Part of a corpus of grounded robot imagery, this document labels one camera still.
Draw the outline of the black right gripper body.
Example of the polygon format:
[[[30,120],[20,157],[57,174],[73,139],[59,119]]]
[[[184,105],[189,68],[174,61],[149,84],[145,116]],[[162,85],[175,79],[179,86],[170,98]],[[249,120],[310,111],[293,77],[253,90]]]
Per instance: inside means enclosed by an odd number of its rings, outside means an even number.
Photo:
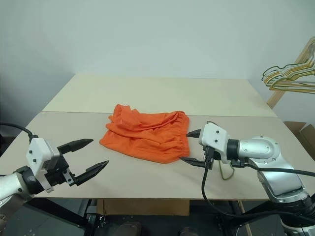
[[[213,168],[213,164],[215,160],[221,160],[221,155],[217,152],[213,147],[204,146],[204,161],[205,168],[211,170]]]

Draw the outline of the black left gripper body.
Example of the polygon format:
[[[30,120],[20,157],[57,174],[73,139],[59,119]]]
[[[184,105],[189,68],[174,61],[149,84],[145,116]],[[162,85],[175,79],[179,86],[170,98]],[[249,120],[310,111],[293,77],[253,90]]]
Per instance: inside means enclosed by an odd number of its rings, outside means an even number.
[[[74,151],[72,146],[57,147],[60,155],[56,161],[53,162],[53,167],[49,168],[45,177],[51,186],[68,183],[70,186],[76,183],[75,175],[70,171],[69,164],[64,158],[64,154]]]

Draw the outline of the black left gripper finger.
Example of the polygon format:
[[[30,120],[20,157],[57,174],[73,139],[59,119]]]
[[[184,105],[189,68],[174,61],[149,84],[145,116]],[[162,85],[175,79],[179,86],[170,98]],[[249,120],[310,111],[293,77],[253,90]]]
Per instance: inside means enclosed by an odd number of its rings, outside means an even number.
[[[87,168],[83,174],[75,178],[74,183],[76,185],[81,185],[85,183],[86,181],[94,178],[96,175],[98,175],[99,172],[101,172],[106,167],[108,163],[109,163],[109,160],[106,160]]]
[[[71,141],[69,143],[66,143],[64,145],[61,145],[61,146],[57,147],[57,149],[58,149],[60,155],[64,155],[68,152],[75,152],[79,149],[82,149],[93,141],[94,141],[93,139],[75,140],[75,141]]]

